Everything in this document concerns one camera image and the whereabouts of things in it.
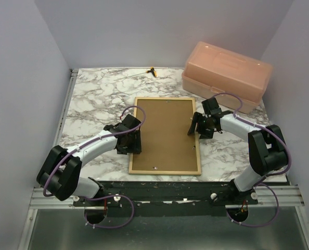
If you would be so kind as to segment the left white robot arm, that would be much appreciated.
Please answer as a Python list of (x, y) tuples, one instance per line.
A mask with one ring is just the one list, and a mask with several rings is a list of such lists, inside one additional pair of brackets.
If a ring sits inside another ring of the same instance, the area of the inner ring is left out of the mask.
[(85, 198), (91, 205), (99, 205), (105, 191), (93, 178), (80, 177), (81, 169), (98, 156), (116, 150), (119, 154), (140, 153), (139, 121), (127, 115), (116, 125), (106, 125), (96, 136), (83, 143), (64, 148), (54, 146), (43, 163), (36, 181), (43, 187), (45, 197), (64, 201), (70, 196)]

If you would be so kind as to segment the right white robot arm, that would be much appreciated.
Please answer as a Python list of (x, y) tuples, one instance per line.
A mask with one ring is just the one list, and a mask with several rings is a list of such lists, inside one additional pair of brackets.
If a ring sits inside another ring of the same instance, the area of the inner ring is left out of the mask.
[(239, 117), (236, 111), (223, 111), (215, 96), (204, 100), (202, 107), (204, 113), (194, 113), (188, 135), (198, 133), (200, 139), (212, 139), (215, 132), (226, 131), (248, 142), (249, 151), (249, 166), (229, 182), (222, 195), (212, 195), (212, 199), (239, 204), (267, 177), (289, 169), (291, 155), (279, 126), (262, 126)]

